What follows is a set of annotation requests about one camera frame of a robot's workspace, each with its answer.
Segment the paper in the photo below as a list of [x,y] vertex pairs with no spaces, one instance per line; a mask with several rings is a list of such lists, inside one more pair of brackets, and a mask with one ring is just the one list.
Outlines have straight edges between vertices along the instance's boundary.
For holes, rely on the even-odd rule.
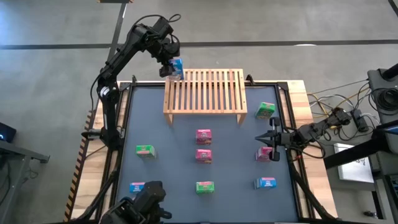
[[[335,153],[353,147],[351,145],[341,143],[336,143],[334,144],[334,146]],[[340,180],[353,180],[359,182],[374,183],[368,157],[338,166],[338,175],[340,177]]]

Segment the blue box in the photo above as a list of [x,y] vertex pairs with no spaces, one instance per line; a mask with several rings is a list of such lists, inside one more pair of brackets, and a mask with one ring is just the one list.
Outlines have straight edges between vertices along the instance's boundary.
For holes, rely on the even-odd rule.
[[184,71],[182,69],[182,59],[174,58],[170,59],[169,62],[173,64],[174,72],[172,75],[169,76],[171,79],[175,80],[183,80],[184,79]]
[[144,188],[145,182],[137,182],[130,184],[130,193],[138,193]]
[[255,189],[273,189],[276,188],[276,180],[273,177],[260,177],[254,181]]

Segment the concrete floor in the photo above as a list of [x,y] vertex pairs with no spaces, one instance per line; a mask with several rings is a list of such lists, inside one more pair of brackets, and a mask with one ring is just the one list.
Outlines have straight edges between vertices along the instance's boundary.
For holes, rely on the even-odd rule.
[[[120,4],[95,0],[2,0],[0,45],[108,44],[119,10]],[[127,6],[119,43],[137,18],[153,13],[180,13],[182,19],[172,26],[182,42],[398,39],[398,17],[387,0],[136,0]],[[90,85],[108,52],[0,50],[0,121],[18,130],[17,145],[51,155],[44,166],[32,164],[40,175],[23,185],[13,223],[62,220],[90,108]],[[258,80],[304,80],[311,92],[363,80],[370,69],[392,66],[398,45],[184,48],[181,58],[187,68],[236,67]],[[148,53],[137,54],[118,80],[130,80],[133,74],[139,80],[160,80],[158,69]],[[323,94],[350,96],[360,86]],[[361,109],[375,113],[367,102]],[[333,189],[339,216],[390,223],[361,215],[372,209],[369,194]]]

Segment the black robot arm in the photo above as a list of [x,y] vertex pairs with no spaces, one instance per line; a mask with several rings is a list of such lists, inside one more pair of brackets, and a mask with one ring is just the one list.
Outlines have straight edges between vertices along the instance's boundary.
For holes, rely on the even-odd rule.
[[[272,147],[272,152],[269,153],[269,158],[272,161],[279,161],[279,152],[277,146],[283,146],[286,149],[298,149],[303,151],[311,142],[317,141],[323,136],[326,130],[332,126],[348,125],[351,120],[351,116],[348,115],[343,109],[335,108],[331,115],[326,119],[311,124],[305,124],[298,129],[295,129],[291,133],[278,132],[277,127],[280,126],[279,118],[271,118],[270,125],[272,130],[256,137],[256,140],[267,144]],[[292,177],[299,184],[303,190],[305,196],[311,202],[311,205],[318,212],[324,220],[335,220],[327,210],[321,205],[314,194],[309,189],[308,185],[303,181],[300,174],[297,172],[292,161],[289,161],[290,170],[292,171]]]
[[[180,55],[180,42],[178,38],[172,34],[174,30],[169,23],[179,20],[181,15],[176,14],[169,20],[159,15],[149,15],[145,17],[154,16],[160,18],[152,27],[146,26],[144,24],[137,24],[137,22],[131,27],[131,30],[127,35],[126,43],[120,46],[120,48],[116,49],[116,54],[105,63],[106,66],[100,70],[100,73],[96,78],[98,84],[96,92],[98,94],[99,100],[101,100],[103,104],[104,126],[101,128],[101,130],[91,130],[82,133],[82,135],[87,139],[100,138],[110,151],[120,152],[122,149],[122,141],[120,132],[117,130],[116,121],[116,105],[120,98],[116,77],[119,75],[120,71],[127,65],[130,59],[132,59],[137,52],[144,52],[146,50],[151,54],[152,57],[156,58],[157,62],[162,64],[162,68],[159,70],[159,75],[161,77],[166,77],[171,75],[174,71],[169,60]],[[95,197],[86,211],[79,218],[77,218],[77,220],[73,220],[73,222],[80,222],[90,219],[98,204],[100,201],[102,201],[106,191],[109,189],[109,186],[111,186],[111,184],[117,179],[120,163],[121,156],[118,156],[114,170],[100,189],[98,195]],[[139,194],[134,201],[134,211],[141,215],[152,215],[150,218],[146,217],[145,219],[146,222],[151,221],[151,223],[158,223],[160,217],[168,218],[171,216],[171,214],[169,215],[169,213],[165,213],[161,208],[159,208],[158,202],[163,200],[165,195],[162,188],[162,183],[148,183],[145,184],[145,186],[148,189],[143,190],[143,192]],[[123,210],[125,208],[130,210],[131,204],[133,204],[131,200],[123,200],[123,203],[119,203],[113,209],[113,212],[118,213],[120,212],[120,209]],[[108,212],[106,220],[109,220],[113,216],[114,213]]]
[[180,42],[176,36],[172,35],[174,30],[169,24],[179,18],[171,21],[162,16],[159,17],[152,27],[135,23],[127,35],[126,43],[116,49],[116,54],[105,62],[106,66],[101,69],[96,78],[98,83],[96,92],[103,104],[104,127],[101,128],[101,131],[89,131],[82,135],[86,138],[99,137],[112,151],[121,147],[120,133],[116,124],[116,104],[120,97],[116,77],[120,71],[137,52],[146,50],[156,58],[157,62],[162,64],[159,75],[166,77],[174,71],[169,60],[180,55]]

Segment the green box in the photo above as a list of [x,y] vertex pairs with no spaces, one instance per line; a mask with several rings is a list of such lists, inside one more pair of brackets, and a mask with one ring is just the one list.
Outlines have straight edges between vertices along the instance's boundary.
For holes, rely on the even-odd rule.
[[141,158],[156,158],[155,148],[151,145],[137,146],[136,154]]
[[214,182],[197,182],[197,194],[207,194],[214,192]]
[[257,119],[269,119],[275,111],[275,104],[261,102],[259,109],[256,111]]

